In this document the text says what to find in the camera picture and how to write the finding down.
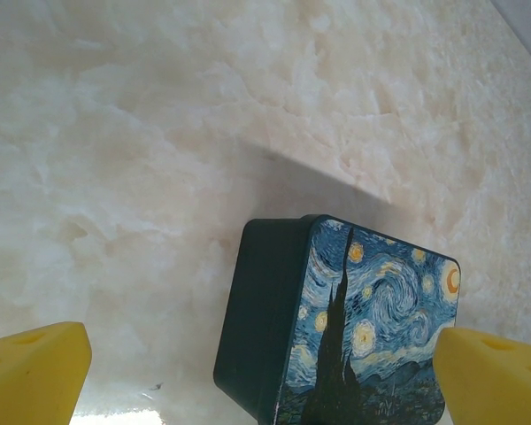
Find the marble countertop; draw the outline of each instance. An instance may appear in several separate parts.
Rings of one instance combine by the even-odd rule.
[[[83,321],[73,425],[252,424],[212,367],[242,227],[458,259],[531,343],[531,57],[487,0],[0,2],[0,336]]]

